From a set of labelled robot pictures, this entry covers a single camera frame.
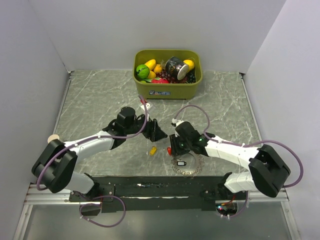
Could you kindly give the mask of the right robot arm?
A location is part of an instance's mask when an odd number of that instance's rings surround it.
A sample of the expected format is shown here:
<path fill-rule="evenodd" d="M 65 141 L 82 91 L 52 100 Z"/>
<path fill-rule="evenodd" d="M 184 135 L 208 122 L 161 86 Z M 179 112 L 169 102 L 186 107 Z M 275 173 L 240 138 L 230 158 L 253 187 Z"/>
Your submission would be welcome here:
<path fill-rule="evenodd" d="M 226 173 L 218 187 L 223 199 L 242 191 L 260 191 L 275 198 L 291 171 L 276 150 L 267 144 L 261 147 L 234 145 L 211 133 L 200 134 L 188 121 L 173 119 L 174 134 L 170 135 L 171 154 L 180 157 L 188 153 L 219 158 L 246 171 Z"/>

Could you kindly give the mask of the black tag key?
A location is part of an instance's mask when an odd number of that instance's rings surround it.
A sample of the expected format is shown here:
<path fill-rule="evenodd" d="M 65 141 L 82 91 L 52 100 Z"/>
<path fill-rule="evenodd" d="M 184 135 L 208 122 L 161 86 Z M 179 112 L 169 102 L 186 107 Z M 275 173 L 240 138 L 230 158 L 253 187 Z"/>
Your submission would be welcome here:
<path fill-rule="evenodd" d="M 176 165 L 177 165 L 177 166 L 180 166 L 180 167 L 184 167 L 184 166 L 187 165 L 187 163 L 186 163 L 185 161 L 177 161 L 177 162 L 176 162 Z"/>

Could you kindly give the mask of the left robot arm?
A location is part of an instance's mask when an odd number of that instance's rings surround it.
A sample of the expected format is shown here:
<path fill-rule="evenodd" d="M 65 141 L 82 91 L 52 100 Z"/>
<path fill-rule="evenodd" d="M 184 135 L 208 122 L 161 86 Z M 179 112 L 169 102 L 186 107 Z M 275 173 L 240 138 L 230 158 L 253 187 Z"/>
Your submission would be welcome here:
<path fill-rule="evenodd" d="M 37 177 L 37 185 L 44 185 L 44 190 L 58 193 L 67 189 L 81 193 L 87 201 L 93 201 L 100 194 L 100 184 L 89 174 L 76 172 L 77 162 L 113 150 L 138 134 L 143 134 L 151 142 L 167 138 L 158 121 L 150 119 L 147 112 L 137 116 L 132 107 L 123 107 L 107 127 L 94 135 L 69 142 L 51 140 L 31 172 Z"/>

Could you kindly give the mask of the large metal keyring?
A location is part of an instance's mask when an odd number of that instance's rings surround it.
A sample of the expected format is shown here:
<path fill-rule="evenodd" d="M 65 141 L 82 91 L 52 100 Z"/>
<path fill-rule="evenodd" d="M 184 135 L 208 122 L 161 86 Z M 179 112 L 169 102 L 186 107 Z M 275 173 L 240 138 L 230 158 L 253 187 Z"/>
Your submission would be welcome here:
<path fill-rule="evenodd" d="M 177 161 L 185 161 L 186 166 L 177 166 Z M 174 157 L 171 160 L 171 165 L 176 174 L 185 178 L 194 178 L 202 171 L 204 166 L 204 158 L 202 155 L 196 155 L 196 157 L 193 157 L 192 155 L 190 156 L 184 154 L 182 156 Z"/>

